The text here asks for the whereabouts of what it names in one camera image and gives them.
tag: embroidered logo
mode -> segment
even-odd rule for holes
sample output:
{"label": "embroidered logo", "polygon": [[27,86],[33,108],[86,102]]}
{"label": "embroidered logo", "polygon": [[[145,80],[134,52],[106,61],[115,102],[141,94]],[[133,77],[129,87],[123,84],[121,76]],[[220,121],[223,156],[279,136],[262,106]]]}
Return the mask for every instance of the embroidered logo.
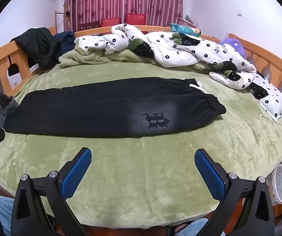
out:
{"label": "embroidered logo", "polygon": [[167,124],[169,123],[169,120],[163,115],[163,113],[161,113],[161,115],[159,116],[158,113],[154,113],[154,116],[149,116],[147,113],[143,114],[143,116],[145,116],[145,120],[148,121],[148,129],[150,128],[157,128],[157,126],[160,127],[166,127],[167,128]]}
{"label": "embroidered logo", "polygon": [[215,52],[216,52],[216,53],[219,53],[219,52],[220,52],[220,48],[219,48],[218,46],[216,46]]}

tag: navy jacket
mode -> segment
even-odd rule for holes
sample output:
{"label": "navy jacket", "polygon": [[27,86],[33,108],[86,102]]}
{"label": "navy jacket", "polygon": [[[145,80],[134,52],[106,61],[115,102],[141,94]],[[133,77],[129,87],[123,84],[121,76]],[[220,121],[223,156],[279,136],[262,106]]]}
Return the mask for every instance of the navy jacket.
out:
{"label": "navy jacket", "polygon": [[63,54],[73,50],[74,45],[74,31],[66,31],[54,35],[55,38],[61,43],[61,49],[58,52],[57,59]]}

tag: chair back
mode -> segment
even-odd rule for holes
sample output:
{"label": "chair back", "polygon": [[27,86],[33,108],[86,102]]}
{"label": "chair back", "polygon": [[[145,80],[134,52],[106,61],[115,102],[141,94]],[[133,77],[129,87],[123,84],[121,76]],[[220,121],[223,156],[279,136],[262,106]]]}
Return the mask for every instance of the chair back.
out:
{"label": "chair back", "polygon": [[92,28],[99,28],[99,20],[90,23],[79,24],[78,31],[92,29]]}
{"label": "chair back", "polygon": [[146,15],[127,13],[126,23],[129,25],[134,25],[134,26],[145,26],[146,25]]}
{"label": "chair back", "polygon": [[101,27],[112,27],[120,24],[119,18],[104,18],[101,19]]}

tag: green bedsheet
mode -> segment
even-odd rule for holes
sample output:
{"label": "green bedsheet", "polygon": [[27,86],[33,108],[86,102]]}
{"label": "green bedsheet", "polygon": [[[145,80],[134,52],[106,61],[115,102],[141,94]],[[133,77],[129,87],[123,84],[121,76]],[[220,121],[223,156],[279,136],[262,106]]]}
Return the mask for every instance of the green bedsheet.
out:
{"label": "green bedsheet", "polygon": [[83,147],[92,164],[67,202],[79,221],[109,228],[147,228],[198,217],[218,204],[194,164],[204,148],[226,171],[240,178],[267,176],[282,161],[282,137],[246,90],[233,90],[190,72],[144,63],[79,65],[35,76],[17,96],[115,79],[158,76],[195,78],[216,96],[227,113],[191,132],[125,139],[85,139],[6,133],[0,144],[0,185],[15,194],[21,175],[46,176],[59,170]]}

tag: white comforter with black flowers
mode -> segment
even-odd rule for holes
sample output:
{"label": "white comforter with black flowers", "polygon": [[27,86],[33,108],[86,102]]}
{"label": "white comforter with black flowers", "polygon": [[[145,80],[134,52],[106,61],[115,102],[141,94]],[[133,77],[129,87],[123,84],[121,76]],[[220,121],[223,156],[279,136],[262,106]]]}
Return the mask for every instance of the white comforter with black flowers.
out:
{"label": "white comforter with black flowers", "polygon": [[82,36],[78,42],[82,49],[104,49],[105,54],[129,48],[138,56],[155,58],[164,67],[204,61],[214,69],[209,73],[212,79],[237,90],[248,87],[256,75],[255,66],[230,45],[186,34],[152,32],[144,35],[134,26],[119,24],[111,28],[111,34]]}
{"label": "white comforter with black flowers", "polygon": [[253,82],[247,87],[247,90],[257,99],[258,103],[272,119],[282,117],[282,92],[263,75],[257,73]]}

